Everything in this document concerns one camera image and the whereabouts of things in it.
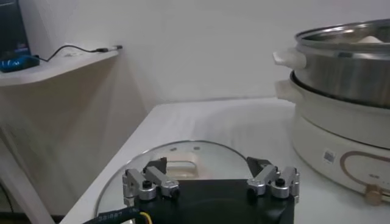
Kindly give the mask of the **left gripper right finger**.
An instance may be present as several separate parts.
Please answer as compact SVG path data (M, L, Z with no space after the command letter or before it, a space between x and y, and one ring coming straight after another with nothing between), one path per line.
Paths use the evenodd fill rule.
M266 159L247 157L246 163L252 174L247 180L247 194L255 199L270 193L274 198L293 198L299 202L300 173L295 167L286 167L280 170Z

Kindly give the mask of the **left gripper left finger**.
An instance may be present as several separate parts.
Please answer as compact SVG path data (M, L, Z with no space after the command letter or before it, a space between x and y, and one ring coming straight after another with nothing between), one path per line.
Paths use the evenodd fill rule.
M179 182L167 176L167 158L150 161L140 172L137 169L126 169L122 175L123 201L128 207L135 199L140 201L155 200L160 194L164 198L176 200L180 196Z

